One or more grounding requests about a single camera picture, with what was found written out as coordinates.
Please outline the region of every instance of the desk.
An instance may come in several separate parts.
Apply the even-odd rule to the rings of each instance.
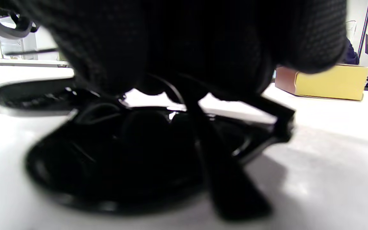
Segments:
[[[3,66],[18,80],[71,76],[69,70]],[[207,194],[198,202],[168,213],[140,217],[87,214],[61,207],[42,197],[23,170],[26,150],[66,120],[58,117],[10,117],[0,114],[0,230],[363,230],[368,229],[368,92],[363,102],[292,96],[274,86],[264,93],[297,109],[295,135],[288,144],[268,148],[245,167],[274,204],[267,219],[232,225],[214,215]],[[168,105],[165,95],[149,97],[128,93],[133,106]],[[221,102],[212,96],[200,104],[207,112],[271,121],[260,111],[239,102]]]

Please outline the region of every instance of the person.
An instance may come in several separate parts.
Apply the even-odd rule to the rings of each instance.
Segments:
[[[358,65],[360,64],[360,58],[359,55],[355,52],[352,43],[350,42],[349,38],[346,38],[347,43],[347,51],[346,56],[344,58],[343,63],[345,64],[351,64],[351,65]]]

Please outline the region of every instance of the black textured fabric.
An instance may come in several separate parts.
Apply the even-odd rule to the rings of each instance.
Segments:
[[[346,48],[346,0],[12,1],[52,33],[79,84],[111,95],[157,94],[148,73],[184,73],[239,99],[262,93],[278,64],[317,73]]]

